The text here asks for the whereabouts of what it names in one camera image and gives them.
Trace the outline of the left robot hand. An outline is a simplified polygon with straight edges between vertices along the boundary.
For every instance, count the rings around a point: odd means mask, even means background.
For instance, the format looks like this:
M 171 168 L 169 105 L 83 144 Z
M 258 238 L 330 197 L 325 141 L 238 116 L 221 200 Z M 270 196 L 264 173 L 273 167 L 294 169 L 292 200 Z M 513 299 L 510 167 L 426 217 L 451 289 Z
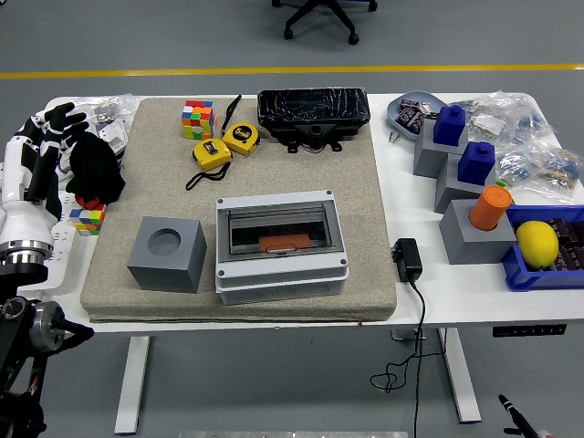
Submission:
M 66 102 L 26 120 L 5 146 L 1 184 L 1 257 L 51 257 L 60 219 L 57 165 L 63 141 L 84 132 L 86 114 Z

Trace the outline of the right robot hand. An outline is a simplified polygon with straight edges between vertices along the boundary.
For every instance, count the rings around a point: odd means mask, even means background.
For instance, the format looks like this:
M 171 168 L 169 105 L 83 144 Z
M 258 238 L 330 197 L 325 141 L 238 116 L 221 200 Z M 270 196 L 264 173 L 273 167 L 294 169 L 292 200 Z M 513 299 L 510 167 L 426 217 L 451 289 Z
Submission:
M 554 438 L 555 435 L 546 430 L 536 430 L 525 416 L 503 394 L 498 395 L 498 400 L 509 414 L 514 427 L 506 427 L 503 432 L 507 435 L 526 438 Z

